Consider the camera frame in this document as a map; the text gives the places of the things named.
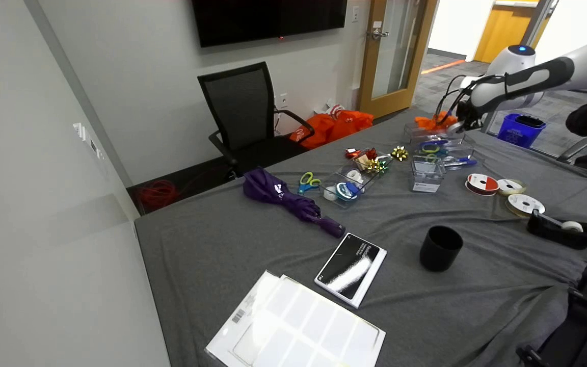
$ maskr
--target black cup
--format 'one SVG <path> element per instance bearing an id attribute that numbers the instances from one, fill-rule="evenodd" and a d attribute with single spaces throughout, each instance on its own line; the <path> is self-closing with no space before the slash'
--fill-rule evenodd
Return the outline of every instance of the black cup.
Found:
<path id="1" fill-rule="evenodd" d="M 463 239 L 449 227 L 432 227 L 419 249 L 419 263 L 430 272 L 445 272 L 453 266 Z"/>

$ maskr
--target white wall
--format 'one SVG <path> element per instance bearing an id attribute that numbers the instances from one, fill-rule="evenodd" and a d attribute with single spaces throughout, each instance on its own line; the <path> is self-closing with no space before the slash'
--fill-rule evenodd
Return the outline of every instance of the white wall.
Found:
<path id="1" fill-rule="evenodd" d="M 587 0 L 560 0 L 543 29 L 536 59 L 546 62 L 587 45 Z"/>
<path id="2" fill-rule="evenodd" d="M 24 2 L 0 0 L 0 367 L 168 365 L 128 198 L 78 120 Z"/>
<path id="3" fill-rule="evenodd" d="M 38 0 L 131 183 L 211 158 L 216 130 L 196 75 L 265 59 L 302 117 L 358 85 L 366 0 L 347 29 L 199 48 L 187 0 Z"/>
<path id="4" fill-rule="evenodd" d="M 474 58 L 493 0 L 441 0 L 430 48 Z"/>

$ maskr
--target disc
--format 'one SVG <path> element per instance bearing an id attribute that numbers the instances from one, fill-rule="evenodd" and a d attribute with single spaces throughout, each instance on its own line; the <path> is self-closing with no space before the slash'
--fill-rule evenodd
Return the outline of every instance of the disc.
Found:
<path id="1" fill-rule="evenodd" d="M 542 202 L 534 200 L 531 195 L 524 195 L 524 193 L 512 193 L 509 204 L 514 210 L 522 213 L 522 215 L 531 215 L 534 210 L 537 210 L 540 215 L 543 213 Z"/>
<path id="2" fill-rule="evenodd" d="M 498 192 L 498 179 L 484 173 L 468 173 L 464 179 L 467 187 L 476 193 L 496 193 Z"/>
<path id="3" fill-rule="evenodd" d="M 519 181 L 516 181 L 516 179 L 498 179 L 498 187 L 504 195 L 524 192 L 524 185 L 519 185 Z"/>

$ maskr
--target blue object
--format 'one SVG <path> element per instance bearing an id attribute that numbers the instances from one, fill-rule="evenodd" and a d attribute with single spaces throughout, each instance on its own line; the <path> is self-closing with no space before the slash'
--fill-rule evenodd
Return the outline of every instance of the blue object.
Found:
<path id="1" fill-rule="evenodd" d="M 537 119 L 522 117 L 522 115 L 507 115 L 498 132 L 498 139 L 519 144 L 519 147 L 531 147 L 531 142 L 542 130 L 543 130 L 543 123 Z"/>

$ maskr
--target table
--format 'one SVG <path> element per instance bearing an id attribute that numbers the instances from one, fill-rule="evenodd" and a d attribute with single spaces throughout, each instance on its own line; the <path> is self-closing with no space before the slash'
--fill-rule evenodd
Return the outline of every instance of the table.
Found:
<path id="1" fill-rule="evenodd" d="M 296 189 L 312 170 L 337 179 L 344 148 L 392 148 L 411 132 L 404 113 L 358 135 L 269 168 Z M 516 344 L 540 346 L 564 320 L 567 288 L 587 268 L 587 250 L 531 236 L 501 198 L 464 189 L 467 173 L 519 179 L 548 213 L 587 220 L 587 177 L 496 137 L 468 132 L 476 168 L 449 171 L 437 193 L 410 189 L 410 164 L 398 164 L 350 209 L 307 195 L 322 215 L 390 250 L 357 314 L 387 332 L 377 365 L 518 365 Z M 206 342 L 266 270 L 313 285 L 337 246 L 288 210 L 253 202 L 242 179 L 137 220 L 172 365 L 218 365 Z M 432 225 L 449 225 L 464 249 L 445 273 L 418 263 Z"/>

